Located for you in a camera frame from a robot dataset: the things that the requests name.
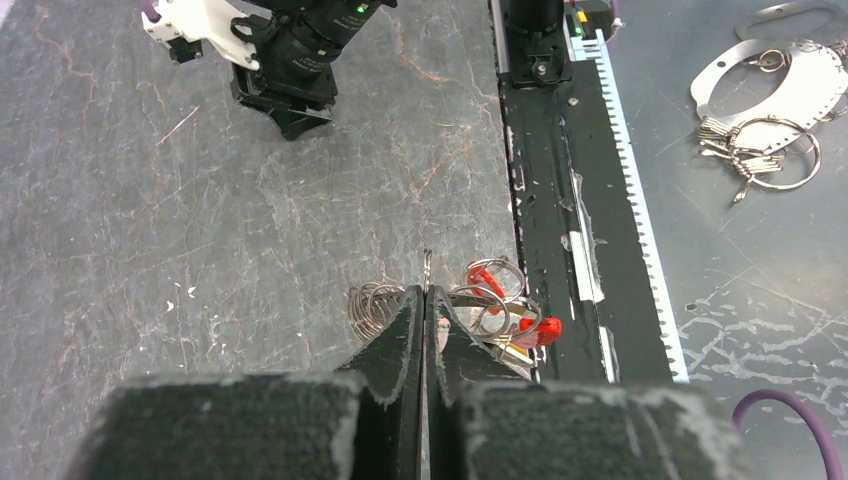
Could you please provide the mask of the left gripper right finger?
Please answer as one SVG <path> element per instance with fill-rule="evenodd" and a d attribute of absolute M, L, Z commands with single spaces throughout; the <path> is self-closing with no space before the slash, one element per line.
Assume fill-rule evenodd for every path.
<path fill-rule="evenodd" d="M 745 479 L 718 402 L 675 383 L 533 383 L 488 351 L 432 286 L 423 320 L 434 479 Z"/>

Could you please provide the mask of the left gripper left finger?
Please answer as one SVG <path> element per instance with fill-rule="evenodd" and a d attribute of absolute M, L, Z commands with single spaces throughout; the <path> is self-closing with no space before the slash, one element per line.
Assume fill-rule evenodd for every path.
<path fill-rule="evenodd" d="M 424 294 L 329 372 L 161 375 L 113 391 L 70 479 L 417 479 Z"/>

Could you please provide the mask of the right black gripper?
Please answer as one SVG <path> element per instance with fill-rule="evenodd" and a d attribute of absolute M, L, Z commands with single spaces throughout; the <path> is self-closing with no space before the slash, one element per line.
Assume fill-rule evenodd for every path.
<path fill-rule="evenodd" d="M 340 36 L 327 26 L 233 26 L 256 52 L 257 70 L 235 65 L 235 101 L 265 114 L 284 139 L 293 141 L 332 120 L 338 94 L 331 64 L 340 56 Z"/>

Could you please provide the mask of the red key tag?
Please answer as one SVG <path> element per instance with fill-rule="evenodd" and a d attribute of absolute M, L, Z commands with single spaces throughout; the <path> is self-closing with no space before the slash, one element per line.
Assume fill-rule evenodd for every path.
<path fill-rule="evenodd" d="M 526 296 L 528 279 L 514 263 L 502 257 L 482 259 L 471 262 L 463 275 L 459 290 L 488 302 L 470 324 L 482 339 L 529 350 L 549 346 L 561 336 L 561 320 L 545 316 Z"/>

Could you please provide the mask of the yellow key tag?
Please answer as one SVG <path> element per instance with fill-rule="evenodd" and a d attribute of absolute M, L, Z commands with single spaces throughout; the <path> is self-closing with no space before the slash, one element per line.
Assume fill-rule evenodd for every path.
<path fill-rule="evenodd" d="M 530 352 L 511 342 L 490 342 L 488 346 L 493 350 L 499 360 L 521 368 L 531 368 L 536 365 Z"/>

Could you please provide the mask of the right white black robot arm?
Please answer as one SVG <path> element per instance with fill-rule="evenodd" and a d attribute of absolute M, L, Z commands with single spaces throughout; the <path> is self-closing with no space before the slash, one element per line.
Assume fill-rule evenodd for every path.
<path fill-rule="evenodd" d="M 261 1 L 270 11 L 230 21 L 230 30 L 256 48 L 256 71 L 233 68 L 231 90 L 241 106 L 271 118 L 284 139 L 330 122 L 338 89 L 333 62 L 382 7 L 380 1 Z M 517 87 L 556 86 L 573 69 L 561 1 L 495 1 L 504 29 L 505 60 Z"/>

